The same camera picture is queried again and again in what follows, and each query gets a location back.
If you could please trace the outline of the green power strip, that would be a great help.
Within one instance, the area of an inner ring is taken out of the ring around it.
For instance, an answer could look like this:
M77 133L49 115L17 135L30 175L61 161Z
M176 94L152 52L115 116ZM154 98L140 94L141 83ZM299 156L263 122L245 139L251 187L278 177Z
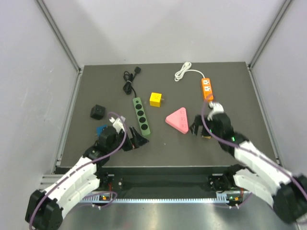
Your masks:
M132 101L138 119L138 123L141 129L141 133L143 136L148 136L150 135L151 131L148 125L148 120L144 111L144 107L142 105L142 101L140 97L135 97L132 99Z

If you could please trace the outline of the pink triangular socket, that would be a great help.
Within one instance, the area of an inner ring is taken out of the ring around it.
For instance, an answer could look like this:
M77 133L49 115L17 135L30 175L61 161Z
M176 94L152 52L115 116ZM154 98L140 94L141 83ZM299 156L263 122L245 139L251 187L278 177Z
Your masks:
M182 134L187 134L189 131L187 111L184 107L168 115L165 122Z

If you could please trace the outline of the orange yellow cube socket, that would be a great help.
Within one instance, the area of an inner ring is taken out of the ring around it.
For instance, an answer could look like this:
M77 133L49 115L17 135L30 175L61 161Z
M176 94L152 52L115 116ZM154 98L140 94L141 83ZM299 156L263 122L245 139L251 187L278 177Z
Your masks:
M213 101L214 96L213 96L211 81L209 78L201 79L201 88L202 88L203 99L209 102Z

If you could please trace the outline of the blue cube plug adapter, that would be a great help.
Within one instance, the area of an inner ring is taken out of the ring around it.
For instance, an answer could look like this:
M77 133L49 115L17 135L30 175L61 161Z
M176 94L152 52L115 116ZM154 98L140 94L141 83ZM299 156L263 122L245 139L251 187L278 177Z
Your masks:
M96 135L97 135L97 137L100 137L100 134L102 133L102 131L103 131L103 129L104 129L105 127L107 127L107 125L98 126L98 127L96 128Z

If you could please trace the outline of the yellow cube plug adapter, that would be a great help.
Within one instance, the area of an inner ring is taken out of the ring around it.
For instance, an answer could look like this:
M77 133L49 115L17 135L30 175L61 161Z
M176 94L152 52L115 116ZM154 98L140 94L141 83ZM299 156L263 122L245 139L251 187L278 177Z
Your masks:
M161 107L162 100L163 98L161 93L152 92L149 99L150 106Z

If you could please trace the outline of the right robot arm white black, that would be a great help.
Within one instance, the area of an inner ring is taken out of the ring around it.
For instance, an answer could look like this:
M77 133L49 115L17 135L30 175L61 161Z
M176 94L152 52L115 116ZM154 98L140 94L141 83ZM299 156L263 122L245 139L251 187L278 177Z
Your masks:
M264 153L243 134L234 131L231 120L219 102L204 101L203 107L210 112L194 119L190 130L218 141L221 149L229 153L240 164L230 166L224 172L224 184L228 189L237 187L248 190L275 212L287 224L297 222L307 215L307 177L294 175Z

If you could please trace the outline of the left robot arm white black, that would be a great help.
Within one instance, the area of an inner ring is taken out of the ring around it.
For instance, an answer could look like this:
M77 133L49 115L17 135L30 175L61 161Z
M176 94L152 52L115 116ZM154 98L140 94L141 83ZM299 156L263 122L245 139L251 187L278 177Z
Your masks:
M109 179L100 169L110 156L119 150L130 151L148 143L150 130L144 119L141 132L125 126L124 117L111 117L95 143L77 163L54 184L44 190L35 190L29 198L25 221L31 230L57 230L66 215L90 192L107 188Z

